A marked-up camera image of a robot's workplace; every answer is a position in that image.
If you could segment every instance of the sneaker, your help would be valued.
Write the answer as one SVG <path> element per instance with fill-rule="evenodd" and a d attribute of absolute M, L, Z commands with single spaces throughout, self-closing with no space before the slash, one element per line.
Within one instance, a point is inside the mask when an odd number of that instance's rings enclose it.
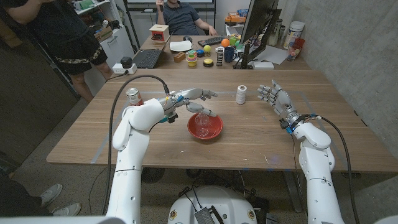
<path fill-rule="evenodd" d="M 74 203 L 73 205 L 69 205 L 65 208 L 61 208 L 58 210 L 52 210 L 53 216 L 76 216 L 81 209 L 80 203 Z"/>
<path fill-rule="evenodd" d="M 61 191 L 62 184 L 54 184 L 52 187 L 43 192 L 42 195 L 40 195 L 42 198 L 42 208 L 53 202 L 60 195 Z"/>

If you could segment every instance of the black shorts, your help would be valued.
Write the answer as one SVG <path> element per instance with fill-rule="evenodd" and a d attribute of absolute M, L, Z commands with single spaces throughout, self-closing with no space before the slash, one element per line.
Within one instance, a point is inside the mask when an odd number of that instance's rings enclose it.
<path fill-rule="evenodd" d="M 94 65 L 104 63 L 108 56 L 93 33 L 88 31 L 84 36 L 66 44 L 49 46 L 51 53 L 69 75 L 77 75 L 91 69 Z"/>

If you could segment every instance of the mouse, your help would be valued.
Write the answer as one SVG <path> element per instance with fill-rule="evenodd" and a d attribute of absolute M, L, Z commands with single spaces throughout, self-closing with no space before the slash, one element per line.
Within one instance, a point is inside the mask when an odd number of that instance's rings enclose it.
<path fill-rule="evenodd" d="M 192 38 L 190 36 L 185 36 L 182 40 L 189 40 L 192 43 Z"/>

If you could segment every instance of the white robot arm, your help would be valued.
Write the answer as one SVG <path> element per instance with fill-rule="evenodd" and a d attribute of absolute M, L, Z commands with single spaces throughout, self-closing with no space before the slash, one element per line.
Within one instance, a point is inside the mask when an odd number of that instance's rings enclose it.
<path fill-rule="evenodd" d="M 272 84 L 260 85 L 258 98 L 274 108 L 283 129 L 302 140 L 299 161 L 307 180 L 308 223 L 344 223 L 331 179 L 335 158 L 329 135 L 306 123 L 308 115 L 298 114 L 289 95 L 274 80 Z"/>
<path fill-rule="evenodd" d="M 129 106 L 112 141 L 118 150 L 116 170 L 106 216 L 118 217 L 125 223 L 141 222 L 141 170 L 142 161 L 149 145 L 150 127 L 155 123 L 173 122 L 177 118 L 176 107 L 185 105 L 188 111 L 216 116 L 202 105 L 190 102 L 197 98 L 205 100 L 217 96 L 210 90 L 191 88 L 171 92 L 166 97 L 145 101 L 142 106 Z"/>

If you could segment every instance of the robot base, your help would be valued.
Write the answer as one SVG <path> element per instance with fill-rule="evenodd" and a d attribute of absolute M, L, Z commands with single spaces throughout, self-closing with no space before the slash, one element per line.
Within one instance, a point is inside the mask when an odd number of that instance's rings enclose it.
<path fill-rule="evenodd" d="M 219 186 L 204 186 L 195 188 L 195 192 L 197 193 L 199 203 L 202 207 L 211 208 L 214 206 L 224 224 L 257 224 L 257 219 L 251 204 L 233 190 Z M 196 212 L 193 206 L 195 206 L 198 211 L 201 210 L 198 200 L 193 190 L 187 192 L 187 196 L 181 196 L 174 202 L 170 209 L 168 224 L 197 224 L 198 221 L 195 218 Z M 219 223 L 214 212 L 211 214 L 211 217 L 214 222 L 205 223 Z"/>

